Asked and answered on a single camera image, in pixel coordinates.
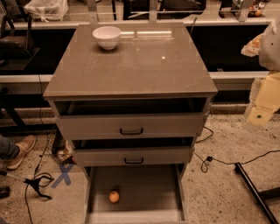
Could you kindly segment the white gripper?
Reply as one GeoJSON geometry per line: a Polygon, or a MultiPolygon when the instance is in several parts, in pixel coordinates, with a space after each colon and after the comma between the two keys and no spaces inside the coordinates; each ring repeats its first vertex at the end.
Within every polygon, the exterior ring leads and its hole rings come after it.
{"type": "MultiPolygon", "coordinates": [[[[241,54],[248,57],[258,55],[262,37],[259,34],[250,40],[241,49],[241,54]]],[[[256,78],[251,94],[252,104],[245,109],[242,127],[246,130],[261,130],[280,109],[280,72],[270,71],[264,78],[256,78]]]]}

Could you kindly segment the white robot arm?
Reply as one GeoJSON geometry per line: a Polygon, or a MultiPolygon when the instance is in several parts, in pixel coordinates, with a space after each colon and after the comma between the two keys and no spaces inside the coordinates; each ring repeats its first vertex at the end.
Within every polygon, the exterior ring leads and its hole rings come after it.
{"type": "Polygon", "coordinates": [[[242,49],[245,56],[259,57],[259,64],[269,70],[264,78],[255,78],[246,107],[244,125],[263,127],[280,109],[280,18],[273,20],[265,31],[250,40],[242,49]]]}

